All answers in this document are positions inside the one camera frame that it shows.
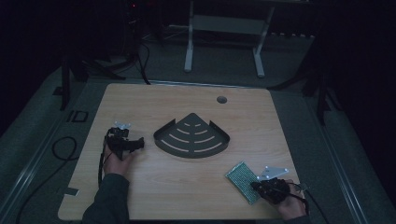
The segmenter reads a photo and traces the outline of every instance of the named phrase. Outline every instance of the cable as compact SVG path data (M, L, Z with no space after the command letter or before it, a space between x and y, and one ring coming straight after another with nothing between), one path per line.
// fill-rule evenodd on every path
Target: cable
M292 185L298 187L299 189L303 189L300 185L298 184L294 184L291 183ZM317 207L317 209L319 210L320 214L323 216L323 219L325 220L326 223L330 223L329 219L327 219L327 217L325 216L323 210L320 208L318 202L314 199L314 197L312 196L312 194L308 191L308 189L303 189L303 192L306 192L306 194L311 198L312 202L314 202L315 206Z
M137 70L140 72L140 74L142 74L142 78L143 80L145 80L146 84L151 85L151 83L149 82L147 76L146 76L146 66L148 64L148 60L149 60L149 47L147 47L145 44L142 43L142 46L145 47L148 51L148 56L144 62L144 64L142 64L142 60L140 58L139 53L137 53L137 60L139 61L139 65L140 65L140 70L137 68Z
M56 153L56 145L60 142L60 141L63 141L64 139L70 139L70 140L72 140L73 141L73 144L74 144L74 146L73 146L73 149L72 149L72 152L70 153L70 155L67 157L67 158L62 158L62 157L60 157L57 153ZM35 190L33 190L33 192L27 197L27 199L23 202L23 204L22 204L22 206L21 206L21 208L20 208L20 211L18 212L18 214L17 214L17 218L16 218L16 221L15 221L15 223L16 224L20 224L21 223L21 214L22 214L22 211L23 211L23 209L24 209L24 207L29 203L29 201L33 198L33 196L50 180L50 179L52 179L62 168L64 168L64 166L69 162L69 161L75 161L75 160L78 160L78 158L79 157L75 157L75 158L72 158L73 157L73 155L75 154L75 152L76 152L76 150L77 150L77 141L76 141L76 139L75 138L73 138L73 137L70 137L70 136L66 136L66 137L63 137L63 138L60 138L60 139L58 139L57 141L55 141L53 144L52 144L52 154L53 154L53 156L56 158L56 159L58 159L58 160L61 160L61 161L64 161L64 163L62 163L62 165L61 166L59 166L58 167L58 169L56 169L49 177L47 177L47 179L45 179L43 182L41 182L41 184L40 185L38 185L37 186L37 188L35 188Z
M106 163L106 161L108 160L108 158L113 154L113 152L110 152L110 154L108 154L108 156L106 157L106 159L103 161L103 164Z
M105 140L103 141L103 149L102 149L102 153L100 154L100 158L99 158L99 170L98 170L98 187L100 187L100 185L102 184L102 179L103 179L103 174L102 174L102 170L103 170L103 160L105 157L105 150L106 150L106 145L107 145L107 137L110 134L110 130L107 130L106 136L105 136Z
M273 187L271 187L271 189L273 189L273 190L275 190L275 191L277 191L277 192L283 193L283 194L285 194L285 195L288 195L288 196L290 196L290 197L293 197L293 198L296 198L296 199L300 200L300 201L304 204L304 206L305 206L305 212L306 212L306 214L309 215L309 203L308 203L308 201L307 201L306 199L304 199L304 198L302 198L302 197L300 197L300 196L297 196L297 195L295 195L295 194L292 194L292 193L290 193L290 192L285 192L285 191L283 191L283 190L281 190L281 189L277 189L277 188L273 188Z

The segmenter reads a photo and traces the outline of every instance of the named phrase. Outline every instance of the white metal frame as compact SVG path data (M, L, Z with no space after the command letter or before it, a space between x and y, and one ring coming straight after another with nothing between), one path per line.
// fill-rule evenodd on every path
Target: white metal frame
M259 35L260 40L255 48L253 48L253 57L256 64L257 76L264 77L264 69L262 66L262 45L267 36L268 27L274 15L274 7L270 7L266 20L248 20L226 17L213 17L204 15L194 15L193 0L190 0L190 19L189 19L189 43L187 46L186 62L184 71L190 72L192 69L193 43L192 33L194 30L206 30L217 32L228 32L248 35Z

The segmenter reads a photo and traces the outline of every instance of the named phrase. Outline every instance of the gray floor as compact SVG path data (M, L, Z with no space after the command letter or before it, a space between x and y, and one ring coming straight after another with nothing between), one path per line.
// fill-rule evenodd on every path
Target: gray floor
M163 46L150 36L145 38L149 48L146 72L153 84L183 82L266 88L292 77L312 42L301 37L268 36L262 52L266 76L258 78L250 48L242 44L230 46L218 36L216 41L209 41L206 34L195 37L192 71L186 74L183 72L185 33L170 30L168 36L172 37L165 39ZM141 55L143 59L148 55L145 48L141 49ZM127 77L122 82L143 83L135 66L118 73ZM6 204L8 207L1 207L2 215L9 209L6 219L2 219L4 223L15 223L21 203L63 164L51 152L56 140L72 136L77 140L75 155L81 151L106 85L115 82L94 72L91 75L87 83L72 80L72 102L62 112L59 111L60 97L52 95L61 83L60 70L51 74L0 140L3 155L12 152L0 158L0 202L12 202ZM396 212L346 115L329 104L331 110L325 112L326 126L319 125L315 116L317 98L303 97L300 94L303 84L299 82L283 91L272 91L301 182L309 187L330 223L396 223ZM88 120L67 122L72 110L89 112ZM67 157L73 144L66 139L56 148ZM37 170L30 175L33 178L27 178L30 185L24 185L21 197L16 198L18 192L12 190L20 184L19 177L24 178L20 174L29 172L23 168L37 151L43 154L42 160L37 161ZM67 163L31 198L21 213L21 223L66 223L57 218L57 211L76 164L76 161ZM310 204L313 223L324 223L311 200ZM257 220L257 223L282 222Z

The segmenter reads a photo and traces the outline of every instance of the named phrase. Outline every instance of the sleeve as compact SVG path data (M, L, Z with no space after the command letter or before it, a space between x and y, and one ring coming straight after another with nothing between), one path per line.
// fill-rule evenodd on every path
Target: sleeve
M285 221L285 224L311 224L309 216L297 217Z
M105 175L93 204L84 212L82 223L129 223L128 188L129 181L122 175Z

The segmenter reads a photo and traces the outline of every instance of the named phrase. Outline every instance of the table top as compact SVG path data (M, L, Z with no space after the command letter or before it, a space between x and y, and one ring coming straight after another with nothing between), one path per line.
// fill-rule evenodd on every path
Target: table top
M227 102L220 104L219 96ZM197 114L230 135L228 147L211 157L186 159L155 145L153 134L175 119ZM278 217L265 200L253 205L226 178L240 161L257 175L265 166L290 170L299 182L271 94L263 89L110 84L98 108L59 218L80 220L98 190L103 139L114 121L131 122L129 139L145 138L128 173L130 219L263 219Z

